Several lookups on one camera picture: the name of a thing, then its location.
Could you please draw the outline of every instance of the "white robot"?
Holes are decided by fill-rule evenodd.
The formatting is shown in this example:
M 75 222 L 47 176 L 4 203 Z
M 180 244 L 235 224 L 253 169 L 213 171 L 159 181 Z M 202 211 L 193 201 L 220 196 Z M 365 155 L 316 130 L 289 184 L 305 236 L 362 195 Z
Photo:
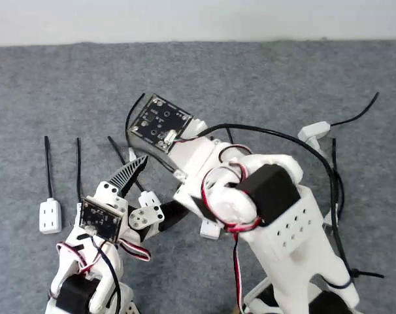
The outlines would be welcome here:
M 150 253 L 141 242 L 178 222 L 185 209 L 201 217 L 203 226 L 212 227 L 214 239 L 221 229 L 236 240 L 240 236 L 265 270 L 267 278 L 243 304 L 237 258 L 241 313 L 359 313 L 352 278 L 325 235 L 311 190 L 300 185 L 299 164 L 291 156 L 252 154 L 242 145 L 197 136 L 206 128 L 203 121 L 191 120 L 182 138 L 171 130 L 157 144 L 176 164 L 174 176 L 181 182 L 170 204 L 160 204 L 150 192 L 143 192 L 139 209 L 124 199 L 146 157 L 123 166 L 99 184 L 93 197 L 84 199 L 71 234 L 58 245 L 59 270 L 46 314 L 138 313 L 133 291 L 118 283 L 123 266 L 116 245 L 148 260 Z M 329 291 L 310 283 L 316 274 Z

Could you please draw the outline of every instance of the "circuit board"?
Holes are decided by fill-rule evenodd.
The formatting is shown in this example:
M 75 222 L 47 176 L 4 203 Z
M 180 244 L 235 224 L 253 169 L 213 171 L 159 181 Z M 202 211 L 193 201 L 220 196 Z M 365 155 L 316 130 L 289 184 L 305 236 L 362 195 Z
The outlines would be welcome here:
M 115 243 L 120 232 L 122 218 L 105 207 L 84 199 L 80 210 L 79 226 L 87 234 L 95 234 Z
M 130 126 L 129 132 L 168 153 L 173 141 L 180 137 L 191 119 L 189 113 L 154 94 Z

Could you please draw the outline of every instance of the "black cable tie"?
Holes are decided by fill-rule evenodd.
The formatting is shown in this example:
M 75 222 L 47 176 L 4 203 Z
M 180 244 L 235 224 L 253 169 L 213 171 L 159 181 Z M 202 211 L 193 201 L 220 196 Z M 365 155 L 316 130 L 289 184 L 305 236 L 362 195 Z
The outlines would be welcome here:
M 350 275 L 353 278 L 359 278 L 360 276 L 369 276 L 369 277 L 375 277 L 375 278 L 381 278 L 384 279 L 386 276 L 380 274 L 380 273 L 371 273 L 369 271 L 361 271 L 357 268 L 352 268 L 350 270 Z

